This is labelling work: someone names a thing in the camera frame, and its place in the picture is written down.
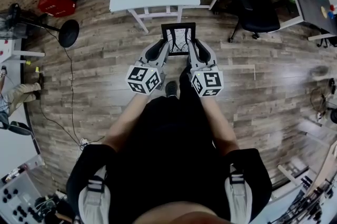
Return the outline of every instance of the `backpack strap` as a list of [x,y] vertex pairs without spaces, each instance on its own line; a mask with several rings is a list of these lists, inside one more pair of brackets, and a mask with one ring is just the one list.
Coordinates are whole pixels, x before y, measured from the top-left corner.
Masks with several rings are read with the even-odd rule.
[[88,180],[88,185],[78,197],[78,209],[85,224],[108,224],[110,209],[110,190],[104,184],[106,167],[101,167]]
[[230,166],[230,176],[225,180],[225,191],[231,212],[231,222],[248,224],[252,214],[252,190],[243,178],[243,173]]

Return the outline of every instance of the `black shoe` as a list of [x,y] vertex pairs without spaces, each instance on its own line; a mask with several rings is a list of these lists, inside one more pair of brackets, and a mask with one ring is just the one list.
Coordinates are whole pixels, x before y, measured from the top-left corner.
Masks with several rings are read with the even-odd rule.
[[176,81],[169,82],[165,87],[166,97],[177,96],[178,84]]
[[36,99],[37,100],[40,100],[41,99],[41,94],[39,91],[33,91],[33,94],[36,96]]
[[43,89],[43,86],[44,86],[44,77],[43,77],[42,73],[38,74],[37,83],[41,86],[41,89]]

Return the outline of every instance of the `khaki pants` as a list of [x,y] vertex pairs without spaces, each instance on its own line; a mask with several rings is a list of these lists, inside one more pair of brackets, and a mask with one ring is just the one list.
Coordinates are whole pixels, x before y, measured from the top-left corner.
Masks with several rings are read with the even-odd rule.
[[19,84],[13,89],[9,90],[6,96],[7,102],[10,103],[9,115],[15,111],[17,105],[21,105],[23,102],[30,102],[36,100],[34,94],[29,94],[30,92],[41,90],[41,86],[38,83],[34,84]]

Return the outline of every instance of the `person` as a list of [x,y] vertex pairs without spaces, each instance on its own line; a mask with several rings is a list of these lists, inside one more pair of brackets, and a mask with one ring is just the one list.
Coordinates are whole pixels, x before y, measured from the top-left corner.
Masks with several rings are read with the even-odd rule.
[[104,165],[109,223],[229,223],[224,182],[231,164],[242,169],[252,190],[251,220],[261,212],[271,182],[259,152],[239,149],[216,99],[199,98],[193,89],[190,70],[180,76],[179,99],[174,81],[166,85],[166,97],[149,103],[149,96],[136,94],[103,143],[84,148],[66,186],[76,214],[79,193]]
[[43,74],[39,73],[37,82],[34,84],[19,84],[10,89],[6,95],[2,89],[7,76],[7,68],[2,66],[0,74],[0,112],[7,113],[8,117],[24,102],[40,99],[39,90],[43,87]]

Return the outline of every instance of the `black stand fan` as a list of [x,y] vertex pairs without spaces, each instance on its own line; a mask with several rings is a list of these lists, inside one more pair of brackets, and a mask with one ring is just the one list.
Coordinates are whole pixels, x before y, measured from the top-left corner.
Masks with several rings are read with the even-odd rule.
[[78,33],[80,31],[80,26],[76,20],[68,20],[62,25],[61,29],[58,29],[56,27],[49,26],[47,24],[42,24],[37,21],[28,19],[28,18],[23,18],[21,17],[21,9],[18,4],[12,4],[9,7],[7,17],[5,17],[4,20],[5,20],[4,29],[7,30],[8,33],[6,36],[0,37],[2,39],[19,38],[14,33],[15,27],[17,27],[19,24],[28,24],[28,25],[33,25],[33,26],[57,31],[58,32],[58,42],[64,48],[68,48],[75,43],[78,37]]

